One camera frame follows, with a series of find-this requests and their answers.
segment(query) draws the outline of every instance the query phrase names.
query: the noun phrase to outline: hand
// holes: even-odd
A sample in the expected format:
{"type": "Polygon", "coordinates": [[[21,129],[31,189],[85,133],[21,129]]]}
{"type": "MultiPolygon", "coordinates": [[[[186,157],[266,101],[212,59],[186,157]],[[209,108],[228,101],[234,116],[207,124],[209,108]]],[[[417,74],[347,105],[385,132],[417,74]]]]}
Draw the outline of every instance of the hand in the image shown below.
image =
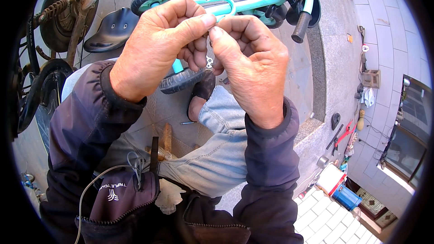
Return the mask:
{"type": "Polygon", "coordinates": [[[209,36],[214,74],[226,69],[235,100],[257,126],[277,127],[283,121],[286,46],[252,15],[226,16],[209,36]]]}
{"type": "Polygon", "coordinates": [[[176,58],[193,71],[205,67],[203,35],[215,23],[193,0],[171,0],[144,12],[110,72],[116,94],[134,103],[153,94],[176,58]]]}

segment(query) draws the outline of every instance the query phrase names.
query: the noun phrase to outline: jacket cuff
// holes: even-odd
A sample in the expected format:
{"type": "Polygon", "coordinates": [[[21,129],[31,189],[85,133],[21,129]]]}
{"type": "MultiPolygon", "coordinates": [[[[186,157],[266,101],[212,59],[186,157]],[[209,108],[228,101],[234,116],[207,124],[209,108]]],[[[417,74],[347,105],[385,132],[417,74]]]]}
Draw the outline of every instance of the jacket cuff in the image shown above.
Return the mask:
{"type": "Polygon", "coordinates": [[[288,128],[291,122],[291,115],[292,115],[292,111],[291,111],[290,101],[286,97],[283,97],[283,121],[281,124],[279,124],[277,127],[273,129],[260,128],[253,123],[249,115],[246,113],[246,118],[245,118],[246,127],[248,126],[252,128],[257,134],[259,134],[264,138],[273,138],[275,136],[280,135],[288,128]]]}
{"type": "Polygon", "coordinates": [[[110,82],[110,72],[113,66],[114,65],[111,64],[108,65],[106,68],[104,68],[100,76],[102,92],[106,96],[107,100],[111,102],[113,105],[115,105],[116,107],[121,109],[143,110],[144,106],[146,106],[146,101],[147,101],[146,97],[140,100],[140,102],[138,103],[132,103],[123,99],[122,97],[120,97],[115,93],[110,82]]]}

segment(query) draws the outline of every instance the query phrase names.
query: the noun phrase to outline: handlebar grip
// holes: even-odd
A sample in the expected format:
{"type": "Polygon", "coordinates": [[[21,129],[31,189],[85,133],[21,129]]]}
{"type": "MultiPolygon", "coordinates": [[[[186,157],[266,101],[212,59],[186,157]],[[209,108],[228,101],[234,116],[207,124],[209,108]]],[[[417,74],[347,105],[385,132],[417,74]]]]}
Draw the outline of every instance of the handlebar grip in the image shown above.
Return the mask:
{"type": "Polygon", "coordinates": [[[292,39],[296,43],[298,44],[303,43],[303,38],[304,35],[306,34],[307,26],[309,26],[309,22],[311,19],[312,19],[312,15],[310,15],[310,13],[304,11],[300,12],[300,17],[297,22],[296,28],[293,34],[291,35],[292,39]]]}

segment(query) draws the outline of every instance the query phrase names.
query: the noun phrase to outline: strap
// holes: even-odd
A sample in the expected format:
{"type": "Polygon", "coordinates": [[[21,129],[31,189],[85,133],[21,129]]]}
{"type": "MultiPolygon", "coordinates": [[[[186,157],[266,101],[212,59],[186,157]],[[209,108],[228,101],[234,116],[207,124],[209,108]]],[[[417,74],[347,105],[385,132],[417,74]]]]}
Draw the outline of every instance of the strap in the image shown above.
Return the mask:
{"type": "Polygon", "coordinates": [[[158,137],[152,137],[152,147],[151,147],[151,164],[149,165],[149,171],[157,173],[157,163],[158,163],[158,137]]]}

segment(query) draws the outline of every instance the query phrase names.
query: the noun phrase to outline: black bicycle seat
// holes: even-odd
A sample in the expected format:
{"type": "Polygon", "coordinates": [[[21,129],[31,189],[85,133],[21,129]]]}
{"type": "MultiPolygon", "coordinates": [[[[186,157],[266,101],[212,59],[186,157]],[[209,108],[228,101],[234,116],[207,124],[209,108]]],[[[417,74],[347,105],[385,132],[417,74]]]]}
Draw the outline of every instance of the black bicycle seat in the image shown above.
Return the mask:
{"type": "Polygon", "coordinates": [[[98,31],[84,42],[83,49],[89,53],[105,53],[125,44],[140,16],[130,8],[122,8],[107,14],[101,21],[98,31]]]}

